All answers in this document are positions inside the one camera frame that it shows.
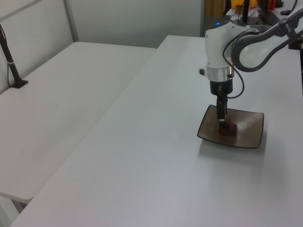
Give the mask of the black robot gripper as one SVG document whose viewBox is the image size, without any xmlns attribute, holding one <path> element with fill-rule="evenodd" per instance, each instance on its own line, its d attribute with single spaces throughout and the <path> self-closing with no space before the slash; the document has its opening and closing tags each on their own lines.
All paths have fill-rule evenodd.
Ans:
<svg viewBox="0 0 303 227">
<path fill-rule="evenodd" d="M 233 80 L 229 79 L 224 82 L 214 82 L 210 81 L 210 91 L 211 94 L 217 96 L 216 101 L 216 110 L 217 110 L 217 119 L 219 121 L 219 127 L 225 128 L 225 118 L 228 113 L 228 97 L 233 91 Z"/>
</svg>

